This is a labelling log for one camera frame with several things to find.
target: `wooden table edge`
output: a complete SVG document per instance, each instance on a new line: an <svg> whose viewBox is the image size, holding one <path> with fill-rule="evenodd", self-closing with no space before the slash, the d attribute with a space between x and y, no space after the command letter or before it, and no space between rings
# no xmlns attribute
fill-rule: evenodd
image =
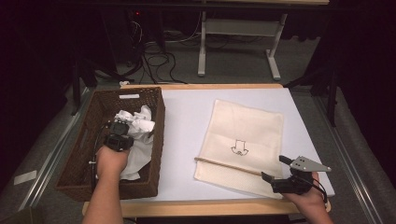
<svg viewBox="0 0 396 224"><path fill-rule="evenodd" d="M161 87L163 90L228 90L228 89L280 89L277 83L259 84L162 84L162 85L124 85L121 89Z"/></svg>
<svg viewBox="0 0 396 224"><path fill-rule="evenodd" d="M235 2L235 3L258 3L258 4L278 4L278 5L307 5L307 6L326 6L329 0L207 0L210 2Z"/></svg>
<svg viewBox="0 0 396 224"><path fill-rule="evenodd" d="M85 202L85 215L89 202ZM331 211L328 202L326 210ZM294 203L282 199L245 199L183 202L125 202L121 201L123 217L197 217L197 216L254 216L298 214Z"/></svg>

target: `wicker basket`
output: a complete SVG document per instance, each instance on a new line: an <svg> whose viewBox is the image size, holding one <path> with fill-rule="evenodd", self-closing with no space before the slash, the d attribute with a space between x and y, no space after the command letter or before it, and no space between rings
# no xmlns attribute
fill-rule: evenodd
<svg viewBox="0 0 396 224"><path fill-rule="evenodd" d="M138 94L139 98L120 99L120 95L126 94ZM121 180L120 198L133 199L156 196L160 179L165 116L161 88L95 91L79 130L78 139L55 188L78 202L89 201L92 190L91 171L88 162L92 158L98 131L104 123L113 120L120 110L130 113L140 112L142 105L147 105L151 109L152 120L155 121L151 162L139 171L140 179L134 181Z"/></svg>

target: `white table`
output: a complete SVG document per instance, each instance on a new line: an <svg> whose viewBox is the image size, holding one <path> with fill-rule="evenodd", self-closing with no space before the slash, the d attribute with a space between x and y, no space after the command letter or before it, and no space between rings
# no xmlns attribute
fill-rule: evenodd
<svg viewBox="0 0 396 224"><path fill-rule="evenodd" d="M285 121L281 155L291 159L303 155L320 162L288 89L277 84L170 85L162 88L165 130L159 194L153 198L121 201L125 217L273 215L298 212L286 200L225 189L193 177L196 167L194 158L199 155L204 142L216 99L283 113ZM284 176L289 177L289 166L283 165L282 169ZM325 173L319 175L329 196L333 196L329 178Z"/></svg>
<svg viewBox="0 0 396 224"><path fill-rule="evenodd" d="M271 3L283 5L328 5L329 0L202 0L207 2L239 2L239 3ZM206 12L202 12L201 19L201 47L198 59L198 76L205 75L206 67L206 35L254 35L268 36L273 38L273 43L269 49L265 50L265 56L270 65L274 80L280 80L279 70L277 69L275 53L282 35L288 14L282 14L275 21L246 21L246 20L224 20L208 19Z"/></svg>

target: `cable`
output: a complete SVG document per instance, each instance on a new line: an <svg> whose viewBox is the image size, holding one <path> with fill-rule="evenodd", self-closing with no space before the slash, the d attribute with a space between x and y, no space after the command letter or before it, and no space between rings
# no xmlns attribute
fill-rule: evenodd
<svg viewBox="0 0 396 224"><path fill-rule="evenodd" d="M144 49L142 49L143 46L141 46L141 41L142 41L142 36L143 36L142 27L136 21L130 21L130 23L134 25L134 33L132 35L129 35L129 38L130 38L131 44L132 44L132 48L134 49L134 53L142 54L142 53L144 53ZM139 31L139 40L137 41L137 43L135 43L134 42L134 37L137 34L137 31ZM124 79L126 79L127 81L134 82L134 80L128 79L126 77L128 77L129 75L131 75L131 74L137 72L138 70L140 70L142 65L143 65L143 60L142 60L141 57L138 57L135 65L134 65L134 68L130 69L128 72L126 72L124 74L118 74L117 72L111 72L110 74L108 74L109 77L108 76L102 76L102 75L97 74L97 73L95 73L95 75L97 77L99 77L99 78L102 78L102 79L113 79L113 78L116 78L116 79L118 79L120 81L123 81Z"/></svg>
<svg viewBox="0 0 396 224"><path fill-rule="evenodd" d="M309 184L310 186L312 186L312 187L314 187L315 189L317 189L318 191L320 191L320 192L323 194L323 202L324 202L325 206L327 206L327 192L326 192L326 189L323 187L323 185L320 184L320 182L319 182L318 180L316 180L315 178L312 178L312 179L315 180L317 183L319 183L319 185L320 185L323 189L321 189L320 187L316 186L315 184L313 184L313 183L307 181L306 179L301 178L301 177L299 177L299 176L297 176L297 175L295 175L294 177L296 177L296 178L299 179L299 180L304 181L305 183Z"/></svg>
<svg viewBox="0 0 396 224"><path fill-rule="evenodd" d="M149 62L148 62L146 55L144 53L143 53L143 59L145 60L146 65L148 67L148 76L151 78L151 80L154 84L158 84L157 80L155 80L154 77L152 76L151 69L149 68Z"/></svg>
<svg viewBox="0 0 396 224"><path fill-rule="evenodd" d="M198 46L198 45L201 44L201 41L200 41L200 40L194 40L194 41L192 42L192 44L186 44L186 42L187 42L187 41L185 41L185 42L180 42L179 44L184 45L184 46L187 46L187 47Z"/></svg>
<svg viewBox="0 0 396 224"><path fill-rule="evenodd" d="M170 69L170 71L169 71L169 77L171 78L171 80L166 80L166 79L163 79L163 78L161 78L161 77L159 76L159 72L158 72L158 71L160 70L160 68L161 68L162 66L164 66L164 65L166 65L166 64L168 64L168 63L171 62L171 60L169 60L169 57L172 58L172 60L173 60L173 65L172 65L172 67L171 67L171 69ZM151 62L150 62L150 61L152 61L153 59L156 59L156 58L162 58L162 59L164 59L164 61L161 62L161 63L151 63ZM172 53L165 52L165 53L162 53L162 54L159 54L159 55L154 55L154 56L148 57L148 66L156 67L156 69L155 69L155 75L156 75L156 77L157 77L160 81L164 81L164 82L167 82L167 83L175 83L175 82L176 82L176 83L187 84L187 82L184 82L184 81L182 81L182 80L176 79L176 78L174 78L173 75L172 75L172 72L173 72L173 70L174 70L175 67L176 67L176 58L175 58L175 55L172 54Z"/></svg>
<svg viewBox="0 0 396 224"><path fill-rule="evenodd" d="M89 162L89 165L91 166L91 190L92 190L92 192L96 188L96 151L97 151L97 147L98 147L98 142L102 135L103 129L105 127L107 127L109 124L110 124L110 122L107 122L102 125L102 127L98 131L98 134L96 135L95 144L93 145L92 160Z"/></svg>
<svg viewBox="0 0 396 224"><path fill-rule="evenodd" d="M155 55L155 54L162 54L163 51L158 48L157 51L149 51L148 49L150 49L151 47L158 47L158 44L156 42L149 42L145 44L145 53L149 54L149 55Z"/></svg>
<svg viewBox="0 0 396 224"><path fill-rule="evenodd" d="M228 35L226 35L225 40L226 40L226 42L219 47L210 47L207 43L205 44L205 46L209 49L222 49L230 43L230 37Z"/></svg>
<svg viewBox="0 0 396 224"><path fill-rule="evenodd" d="M191 39L194 39L194 38L200 36L200 35L196 35L196 33L198 31L198 27L199 27L201 18L202 18L202 12L199 13L198 22L197 22L197 24L195 26L194 32L192 32L192 35L190 37L187 37L186 39L182 39L182 40L169 40L169 41L165 41L165 42L166 43L180 43L180 42L188 41L188 40L191 40Z"/></svg>
<svg viewBox="0 0 396 224"><path fill-rule="evenodd" d="M172 31L172 30L168 30L168 31L163 31L163 37L166 40L179 40L180 38L182 38L184 35L179 32L179 31Z"/></svg>

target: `forearm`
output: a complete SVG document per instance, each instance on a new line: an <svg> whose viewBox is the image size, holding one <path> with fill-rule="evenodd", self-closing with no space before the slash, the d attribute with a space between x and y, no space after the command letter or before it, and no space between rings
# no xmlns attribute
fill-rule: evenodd
<svg viewBox="0 0 396 224"><path fill-rule="evenodd" d="M333 224L332 219L324 207L313 207L308 211L300 208L299 210L310 224Z"/></svg>
<svg viewBox="0 0 396 224"><path fill-rule="evenodd" d="M103 175L98 181L83 223L123 223L118 175Z"/></svg>

